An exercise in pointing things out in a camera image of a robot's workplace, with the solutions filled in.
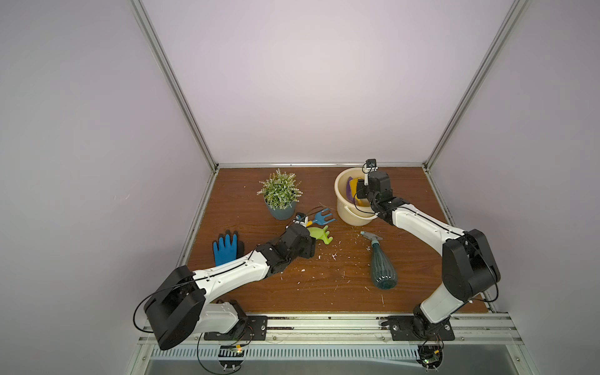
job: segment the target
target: ventilation grille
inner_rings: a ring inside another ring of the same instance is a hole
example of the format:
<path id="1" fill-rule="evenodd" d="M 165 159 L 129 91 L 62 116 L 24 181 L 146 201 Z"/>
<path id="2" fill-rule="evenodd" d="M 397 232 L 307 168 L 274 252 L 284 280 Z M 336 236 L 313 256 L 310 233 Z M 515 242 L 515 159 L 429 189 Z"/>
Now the ventilation grille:
<path id="1" fill-rule="evenodd" d="M 236 356 L 234 352 L 220 349 L 218 345 L 200 345 L 201 360 Z M 356 360 L 384 359 L 390 361 L 413 361 L 419 358 L 417 347 L 410 344 L 395 345 L 254 345 L 244 350 L 240 360 Z M 169 350 L 152 351 L 152 359 L 196 360 L 195 345 L 178 345 Z"/>

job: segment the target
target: wooden table surface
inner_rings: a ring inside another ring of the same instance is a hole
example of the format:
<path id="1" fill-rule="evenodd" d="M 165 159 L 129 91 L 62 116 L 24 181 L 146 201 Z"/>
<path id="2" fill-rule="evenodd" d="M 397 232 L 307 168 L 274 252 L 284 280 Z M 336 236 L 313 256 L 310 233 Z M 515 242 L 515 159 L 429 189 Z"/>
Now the wooden table surface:
<path id="1" fill-rule="evenodd" d="M 410 233 L 376 219 L 363 227 L 341 221 L 336 212 L 334 181 L 345 168 L 282 168 L 301 181 L 296 210 L 315 206 L 331 208 L 337 221 L 329 225 L 334 240 L 317 241 L 312 259 L 297 258 L 282 274 L 246 284 L 221 299 L 237 300 L 246 312 L 394 312 L 411 313 L 441 283 L 442 258 Z M 425 213 L 445 221 L 442 210 L 421 168 L 381 168 L 391 179 L 394 195 L 405 198 Z M 221 169 L 202 219 L 188 266 L 191 270 L 215 265 L 212 242 L 226 229 L 237 230 L 246 253 L 279 236 L 288 221 L 273 218 L 256 192 L 273 168 Z M 398 285 L 379 290 L 371 282 L 370 241 L 366 230 L 383 238 L 382 250 L 398 272 Z M 466 304 L 461 312 L 487 312 L 483 302 Z"/>

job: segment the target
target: green leaves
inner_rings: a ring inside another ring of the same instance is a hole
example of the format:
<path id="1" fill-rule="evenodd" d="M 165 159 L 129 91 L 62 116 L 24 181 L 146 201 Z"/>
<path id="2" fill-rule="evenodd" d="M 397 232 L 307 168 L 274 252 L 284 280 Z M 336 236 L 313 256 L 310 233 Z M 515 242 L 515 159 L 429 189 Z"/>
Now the green leaves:
<path id="1" fill-rule="evenodd" d="M 292 202 L 298 202 L 298 197 L 302 195 L 295 173 L 282 173 L 278 169 L 268 180 L 260 183 L 263 188 L 256 194 L 263 194 L 266 204 L 273 209 L 286 209 Z"/>

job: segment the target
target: light purple wall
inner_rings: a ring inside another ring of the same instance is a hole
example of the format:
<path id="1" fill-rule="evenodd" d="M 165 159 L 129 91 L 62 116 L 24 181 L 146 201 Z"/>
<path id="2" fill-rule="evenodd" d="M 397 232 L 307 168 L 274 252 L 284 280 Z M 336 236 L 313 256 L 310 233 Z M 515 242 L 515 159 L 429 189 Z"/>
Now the light purple wall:
<path id="1" fill-rule="evenodd" d="M 599 20 L 598 1 L 532 1 L 433 166 L 544 375 L 598 372 Z"/>
<path id="2" fill-rule="evenodd" d="M 0 372 L 121 374 L 209 169 L 124 0 L 0 4 Z"/>
<path id="3" fill-rule="evenodd" d="M 512 0 L 143 3 L 217 162 L 422 162 Z"/>

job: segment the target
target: black cable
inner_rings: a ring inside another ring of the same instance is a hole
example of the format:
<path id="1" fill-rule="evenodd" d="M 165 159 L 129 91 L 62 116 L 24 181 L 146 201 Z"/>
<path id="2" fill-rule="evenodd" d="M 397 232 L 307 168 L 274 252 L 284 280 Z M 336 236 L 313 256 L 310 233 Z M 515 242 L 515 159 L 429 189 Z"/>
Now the black cable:
<path id="1" fill-rule="evenodd" d="M 248 257 L 248 259 L 250 259 L 250 257 L 252 256 L 252 253 L 253 253 L 253 252 L 254 252 L 254 250 L 252 250 L 252 252 L 250 253 L 250 256 Z M 240 263 L 240 264 L 238 264 L 237 266 L 235 266 L 235 267 L 233 267 L 233 268 L 230 268 L 230 269 L 228 269 L 228 270 L 226 270 L 226 271 L 219 272 L 219 273 L 217 273 L 217 274 L 214 274 L 214 275 L 210 275 L 210 277 L 219 276 L 219 275 L 221 275 L 221 274 L 224 274 L 225 272 L 229 272 L 229 271 L 232 271 L 232 270 L 234 270 L 234 269 L 236 269 L 236 268 L 238 268 L 238 267 L 241 267 L 241 266 L 243 266 L 244 264 L 246 264 L 246 262 L 244 262 L 244 263 Z M 184 282 L 184 283 L 175 284 L 175 285 L 173 285 L 173 286 L 169 286 L 169 287 L 166 287 L 166 288 L 162 288 L 162 289 L 159 289 L 159 290 L 157 290 L 157 291 L 156 291 L 156 292 L 154 292 L 154 293 L 151 293 L 150 295 L 148 295 L 147 297 L 145 297 L 143 300 L 141 300 L 141 301 L 140 301 L 140 303 L 138 303 L 138 304 L 137 304 L 137 307 L 136 307 L 136 309 L 135 309 L 135 310 L 133 310 L 133 326 L 134 326 L 134 327 L 135 327 L 135 328 L 136 328 L 138 331 L 140 331 L 140 332 L 144 332 L 144 333 L 147 333 L 147 334 L 153 334 L 154 332 L 152 332 L 152 331 L 146 331 L 145 329 L 139 328 L 139 327 L 137 326 L 137 323 L 136 323 L 136 314 L 137 314 L 137 311 L 139 310 L 140 306 L 142 306 L 142 303 L 144 303 L 144 302 L 145 302 L 145 301 L 146 301 L 148 298 L 150 298 L 150 297 L 154 296 L 156 293 L 164 292 L 165 290 L 169 290 L 169 289 L 170 289 L 170 290 L 173 290 L 173 289 L 179 288 L 180 286 L 187 285 L 187 284 L 191 284 L 191 283 L 195 283 L 195 282 L 197 282 L 197 281 L 200 281 L 200 280 L 205 280 L 205 279 L 207 279 L 207 278 L 208 278 L 208 277 L 203 277 L 203 278 L 195 278 L 195 279 L 192 279 L 192 280 L 190 280 L 190 281 L 186 281 L 186 282 Z"/>
<path id="2" fill-rule="evenodd" d="M 204 367 L 204 365 L 202 364 L 202 362 L 200 362 L 200 338 L 198 338 L 198 342 L 196 343 L 196 358 L 198 359 L 198 363 L 200 364 L 200 366 L 202 366 L 202 368 L 204 369 L 204 371 L 206 371 L 207 373 L 213 374 L 213 375 L 223 375 L 223 374 L 227 375 L 227 374 L 235 374 L 235 373 L 237 373 L 239 370 L 241 370 L 241 369 L 242 369 L 242 365 L 240 364 L 240 365 L 238 366 L 238 369 L 237 369 L 237 370 L 233 370 L 233 371 L 231 371 L 230 373 L 225 373 L 225 372 L 223 372 L 223 373 L 215 373 L 215 372 L 213 372 L 213 371 L 211 371 L 211 370 L 207 369 L 206 367 Z"/>
<path id="3" fill-rule="evenodd" d="M 143 300 L 141 300 L 141 301 L 140 301 L 140 303 L 138 303 L 138 304 L 137 304 L 137 307 L 136 307 L 136 309 L 135 309 L 135 310 L 133 310 L 133 326 L 134 326 L 134 327 L 136 327 L 136 329 L 137 329 L 138 331 L 145 332 L 145 333 L 147 333 L 147 334 L 153 334 L 154 332 L 152 332 L 152 331 L 146 331 L 145 329 L 139 328 L 139 327 L 137 326 L 137 323 L 136 323 L 136 314 L 137 314 L 137 311 L 138 311 L 138 309 L 139 309 L 139 308 L 140 308 L 140 306 L 142 305 L 142 303 L 144 303 L 144 302 L 145 302 L 145 301 L 146 301 L 148 298 L 150 298 L 150 297 L 154 296 L 156 293 L 164 292 L 165 290 L 169 290 L 169 289 L 173 290 L 173 289 L 175 289 L 175 288 L 179 288 L 180 286 L 183 286 L 183 285 L 186 285 L 186 284 L 195 283 L 196 281 L 199 281 L 199 280 L 204 280 L 204 279 L 206 279 L 206 277 L 199 278 L 199 279 L 193 279 L 193 280 L 190 280 L 190 281 L 186 281 L 186 282 L 184 282 L 184 283 L 181 283 L 181 284 L 175 284 L 175 285 L 173 285 L 173 286 L 170 286 L 170 287 L 167 287 L 167 288 L 162 288 L 162 289 L 159 289 L 159 290 L 157 290 L 157 291 L 156 291 L 156 292 L 154 292 L 154 293 L 151 293 L 151 294 L 150 294 L 150 295 L 148 295 L 146 298 L 144 298 Z"/>
<path id="4" fill-rule="evenodd" d="M 494 271 L 494 269 L 492 269 L 490 266 L 488 266 L 488 269 L 490 270 L 490 273 L 494 274 L 494 286 L 496 287 L 496 297 L 494 299 L 481 299 L 481 298 L 473 298 L 476 301 L 481 301 L 481 302 L 494 302 L 498 299 L 498 296 L 500 295 L 500 290 L 498 289 L 498 275 L 496 274 L 496 272 Z"/>
<path id="5" fill-rule="evenodd" d="M 352 203 L 354 203 L 354 208 L 361 211 L 363 214 L 373 214 L 374 212 L 366 212 L 366 211 L 363 211 L 363 210 L 359 209 L 358 207 L 356 207 L 356 195 L 357 194 L 358 194 L 358 189 L 356 189 L 356 192 L 354 193 L 354 196 L 352 197 Z"/>

